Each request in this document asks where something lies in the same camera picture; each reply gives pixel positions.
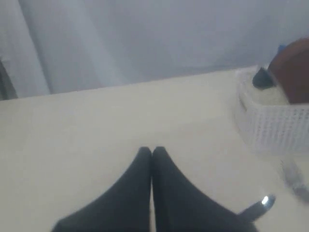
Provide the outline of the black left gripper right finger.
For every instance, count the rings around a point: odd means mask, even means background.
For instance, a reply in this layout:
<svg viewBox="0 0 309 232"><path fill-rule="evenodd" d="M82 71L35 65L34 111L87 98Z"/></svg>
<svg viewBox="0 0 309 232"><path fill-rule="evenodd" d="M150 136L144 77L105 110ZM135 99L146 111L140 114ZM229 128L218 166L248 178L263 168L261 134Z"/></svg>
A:
<svg viewBox="0 0 309 232"><path fill-rule="evenodd" d="M178 169L167 150L152 153L155 226L158 232L255 232L256 227L213 201Z"/></svg>

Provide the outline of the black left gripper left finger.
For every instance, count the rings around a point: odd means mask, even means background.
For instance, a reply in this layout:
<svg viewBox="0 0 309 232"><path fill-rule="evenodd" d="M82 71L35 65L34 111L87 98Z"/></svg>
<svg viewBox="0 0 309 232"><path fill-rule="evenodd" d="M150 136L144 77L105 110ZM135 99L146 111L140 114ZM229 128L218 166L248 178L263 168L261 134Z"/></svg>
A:
<svg viewBox="0 0 309 232"><path fill-rule="evenodd" d="M141 147L124 174L99 198L59 220L55 232L150 231L151 159Z"/></svg>

